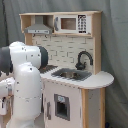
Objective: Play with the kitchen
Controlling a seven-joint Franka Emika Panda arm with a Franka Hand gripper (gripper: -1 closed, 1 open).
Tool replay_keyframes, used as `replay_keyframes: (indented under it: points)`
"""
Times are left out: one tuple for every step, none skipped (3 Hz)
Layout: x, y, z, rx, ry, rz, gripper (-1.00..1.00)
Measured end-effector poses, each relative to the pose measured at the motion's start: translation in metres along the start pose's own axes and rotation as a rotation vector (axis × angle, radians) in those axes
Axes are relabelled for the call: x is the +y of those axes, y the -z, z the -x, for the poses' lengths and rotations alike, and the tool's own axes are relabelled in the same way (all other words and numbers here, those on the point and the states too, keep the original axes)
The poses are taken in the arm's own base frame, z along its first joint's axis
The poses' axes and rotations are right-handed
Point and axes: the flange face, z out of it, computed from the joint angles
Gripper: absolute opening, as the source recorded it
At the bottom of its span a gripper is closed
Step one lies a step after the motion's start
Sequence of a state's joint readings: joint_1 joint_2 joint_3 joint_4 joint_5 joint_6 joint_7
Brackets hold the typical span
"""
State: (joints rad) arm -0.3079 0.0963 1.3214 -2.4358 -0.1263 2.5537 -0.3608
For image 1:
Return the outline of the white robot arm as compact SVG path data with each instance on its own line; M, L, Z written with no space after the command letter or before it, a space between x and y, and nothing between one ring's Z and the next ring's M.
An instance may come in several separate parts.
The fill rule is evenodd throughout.
M0 48L0 115L5 115L5 98L13 97L11 118L6 128L35 128L34 120L41 113L42 80L40 68L48 64L48 52L42 46L13 42Z

